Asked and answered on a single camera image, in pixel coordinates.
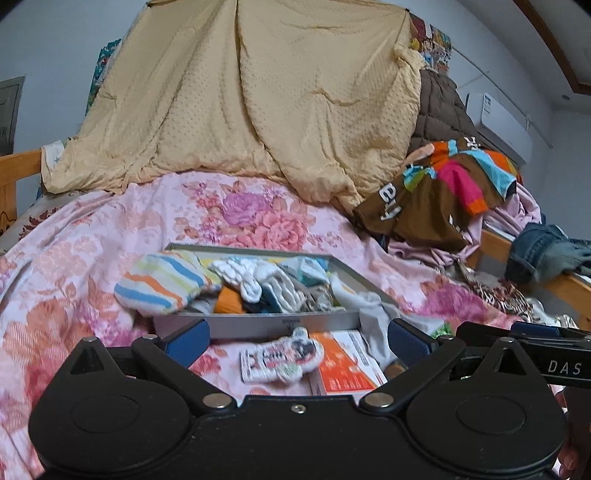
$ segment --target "cardboard box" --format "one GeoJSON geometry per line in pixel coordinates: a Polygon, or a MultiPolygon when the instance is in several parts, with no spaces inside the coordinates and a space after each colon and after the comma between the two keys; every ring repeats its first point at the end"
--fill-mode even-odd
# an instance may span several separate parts
{"type": "Polygon", "coordinates": [[[386,383],[357,330],[312,333],[310,337],[324,347],[324,360],[310,373],[314,395],[353,395],[359,402],[365,394],[386,383]]]}

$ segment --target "metal screw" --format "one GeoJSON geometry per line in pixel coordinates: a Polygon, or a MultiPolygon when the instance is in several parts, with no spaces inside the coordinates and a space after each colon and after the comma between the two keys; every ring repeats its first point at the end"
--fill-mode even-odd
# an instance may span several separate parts
{"type": "Polygon", "coordinates": [[[203,397],[202,402],[209,408],[226,408],[232,403],[232,397],[225,393],[210,393],[203,397]]]}
{"type": "Polygon", "coordinates": [[[374,392],[365,397],[365,403],[375,408],[386,408],[394,403],[394,397],[387,393],[374,392]]]}
{"type": "Polygon", "coordinates": [[[303,405],[292,405],[291,411],[293,413],[304,413],[306,411],[306,407],[303,405]]]}

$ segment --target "pink fabric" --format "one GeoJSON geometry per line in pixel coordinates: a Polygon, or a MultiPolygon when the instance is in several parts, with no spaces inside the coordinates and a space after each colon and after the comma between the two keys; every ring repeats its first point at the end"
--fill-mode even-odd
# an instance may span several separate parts
{"type": "MultiPolygon", "coordinates": [[[[80,338],[129,345],[147,331],[147,322],[134,322],[117,303],[113,288],[140,256],[170,242],[331,254],[405,311],[430,312],[453,328],[465,315],[500,327],[515,320],[437,271],[388,255],[367,236],[360,239],[333,207],[307,205],[268,180],[172,173],[131,185],[120,196],[89,193],[0,257],[0,479],[41,473],[27,421],[80,338]]],[[[282,393],[272,385],[237,382],[235,348],[211,347],[193,369],[239,398],[253,388],[282,393]]]]}
{"type": "Polygon", "coordinates": [[[528,223],[540,223],[540,206],[527,189],[517,184],[517,193],[511,195],[500,207],[496,207],[484,216],[487,225],[498,228],[510,235],[517,236],[528,223]]]}
{"type": "Polygon", "coordinates": [[[507,201],[483,215],[472,219],[468,231],[463,233],[468,245],[457,254],[436,248],[412,247],[406,242],[393,242],[388,245],[388,253],[405,260],[419,260],[427,265],[445,267],[456,260],[464,261],[480,247],[482,236],[482,221],[511,235],[519,233],[530,222],[540,223],[540,207],[530,192],[523,185],[517,184],[517,193],[511,195],[507,201]]]}
{"type": "Polygon", "coordinates": [[[471,213],[470,205],[473,202],[479,199],[484,201],[484,195],[478,184],[457,161],[448,160],[437,172],[437,179],[447,184],[468,213],[471,213]]]}

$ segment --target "white wall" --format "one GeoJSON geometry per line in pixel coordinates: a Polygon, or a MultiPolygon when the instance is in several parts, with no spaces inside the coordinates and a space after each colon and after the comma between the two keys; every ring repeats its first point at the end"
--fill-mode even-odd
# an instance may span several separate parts
{"type": "MultiPolygon", "coordinates": [[[[0,80],[26,76],[14,151],[76,135],[100,49],[121,38],[145,0],[23,0],[0,21],[0,80]]],[[[38,176],[17,185],[19,215],[38,176]]]]}
{"type": "Polygon", "coordinates": [[[591,239],[591,115],[557,111],[553,119],[554,149],[548,159],[540,202],[548,223],[568,236],[591,239]]]}
{"type": "MultiPolygon", "coordinates": [[[[449,35],[452,44],[492,78],[519,108],[544,132],[551,135],[552,108],[534,86],[517,59],[472,13],[456,0],[390,0],[408,8],[449,35]]],[[[499,101],[525,127],[519,110],[482,74],[457,52],[453,52],[449,76],[456,82],[463,101],[470,92],[487,92],[499,101]]],[[[546,143],[530,127],[534,143],[531,162],[522,169],[524,183],[534,196],[540,194],[549,152],[546,143]]]]}

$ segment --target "pink floral bedsheet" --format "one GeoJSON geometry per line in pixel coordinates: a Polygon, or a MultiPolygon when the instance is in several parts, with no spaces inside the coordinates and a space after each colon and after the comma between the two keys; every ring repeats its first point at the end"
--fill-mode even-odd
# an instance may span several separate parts
{"type": "MultiPolygon", "coordinates": [[[[512,323],[436,270],[387,255],[333,207],[307,205],[268,180],[173,173],[120,196],[89,193],[0,258],[0,480],[42,471],[27,421],[79,339],[96,335],[108,346],[129,345],[147,331],[146,322],[134,322],[116,302],[113,287],[140,256],[170,242],[331,254],[404,310],[442,317],[453,328],[462,320],[512,323]]],[[[229,351],[211,347],[193,371],[229,385],[220,366],[226,358],[232,368],[229,351]]]]}

